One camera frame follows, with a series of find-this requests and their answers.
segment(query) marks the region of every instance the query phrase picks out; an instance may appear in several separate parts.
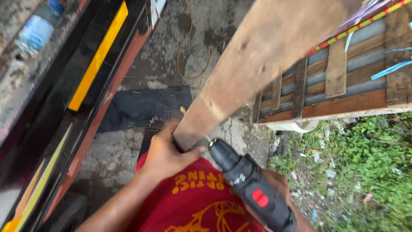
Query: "grass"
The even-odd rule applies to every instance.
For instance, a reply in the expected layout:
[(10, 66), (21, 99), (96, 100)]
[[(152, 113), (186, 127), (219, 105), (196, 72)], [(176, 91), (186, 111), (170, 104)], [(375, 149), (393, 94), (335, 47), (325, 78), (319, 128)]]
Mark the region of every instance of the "grass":
[[(317, 230), (412, 230), (411, 112), (363, 117), (348, 125), (322, 121), (314, 131), (293, 136), (298, 153), (306, 156), (297, 160), (290, 143), (285, 156), (271, 158), (269, 168), (288, 177), (291, 192), (301, 193), (294, 200)], [(310, 149), (320, 152), (322, 163), (315, 163)], [(336, 176), (329, 178), (327, 170)], [(373, 197), (364, 204), (368, 193)]]

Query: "plastic bottle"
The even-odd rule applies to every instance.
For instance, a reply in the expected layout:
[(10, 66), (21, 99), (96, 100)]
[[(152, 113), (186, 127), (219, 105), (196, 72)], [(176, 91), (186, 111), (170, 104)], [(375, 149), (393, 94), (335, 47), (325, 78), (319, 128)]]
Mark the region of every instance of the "plastic bottle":
[(16, 45), (27, 52), (37, 53), (50, 39), (63, 7), (56, 0), (48, 0), (30, 17), (19, 33)]

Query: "yellow cable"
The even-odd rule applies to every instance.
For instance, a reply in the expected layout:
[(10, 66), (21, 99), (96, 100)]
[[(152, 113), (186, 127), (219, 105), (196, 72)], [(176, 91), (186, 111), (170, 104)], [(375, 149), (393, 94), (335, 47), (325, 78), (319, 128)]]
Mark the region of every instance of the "yellow cable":
[(204, 68), (204, 70), (202, 71), (202, 73), (201, 73), (200, 75), (198, 75), (198, 76), (196, 76), (196, 77), (193, 77), (193, 78), (187, 78), (187, 77), (185, 77), (185, 76), (180, 72), (180, 68), (179, 68), (180, 50), (182, 49), (182, 46), (183, 46), (183, 44), (185, 43), (186, 39), (189, 38), (190, 33), (192, 32), (192, 28), (193, 28), (192, 10), (190, 9), (190, 5), (189, 5), (190, 0), (187, 0), (187, 1), (185, 1), (185, 2), (186, 2), (186, 5), (187, 5), (187, 9), (189, 10), (189, 14), (190, 14), (190, 30), (189, 30), (189, 33), (187, 33), (186, 37), (185, 37), (185, 38), (182, 40), (182, 42), (180, 43), (179, 50), (178, 50), (178, 56), (177, 56), (177, 58), (176, 58), (176, 68), (177, 68), (178, 73), (179, 73), (179, 75), (180, 75), (180, 77), (181, 77), (182, 79), (185, 79), (185, 80), (188, 80), (188, 81), (195, 81), (195, 80), (198, 80), (200, 77), (202, 77), (203, 74), (205, 74), (207, 68), (209, 67), (210, 59), (212, 58), (213, 51), (214, 51), (219, 45), (221, 45), (223, 42), (229, 40), (230, 38), (224, 39), (224, 40), (220, 41), (218, 44), (216, 44), (216, 46), (215, 46), (215, 47), (212, 49), (212, 51), (210, 52), (210, 54), (209, 54), (209, 59), (208, 59), (208, 61), (207, 61), (207, 65), (206, 65), (206, 67)]

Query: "red t-shirt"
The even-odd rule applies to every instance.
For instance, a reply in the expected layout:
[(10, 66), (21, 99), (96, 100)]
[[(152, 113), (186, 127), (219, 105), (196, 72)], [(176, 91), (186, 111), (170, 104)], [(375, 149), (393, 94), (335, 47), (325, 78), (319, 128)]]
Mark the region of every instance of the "red t-shirt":
[(230, 190), (222, 172), (204, 158), (162, 181), (143, 203), (130, 231), (267, 232)]

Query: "cordless drill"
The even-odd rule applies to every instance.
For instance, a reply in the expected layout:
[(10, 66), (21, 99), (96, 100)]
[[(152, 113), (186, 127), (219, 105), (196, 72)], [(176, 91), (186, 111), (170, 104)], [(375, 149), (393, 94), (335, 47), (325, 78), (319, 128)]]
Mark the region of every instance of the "cordless drill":
[(208, 149), (222, 168), (231, 188), (274, 232), (294, 232), (297, 222), (293, 211), (261, 175), (258, 164), (250, 155), (240, 156), (221, 139), (209, 140)]

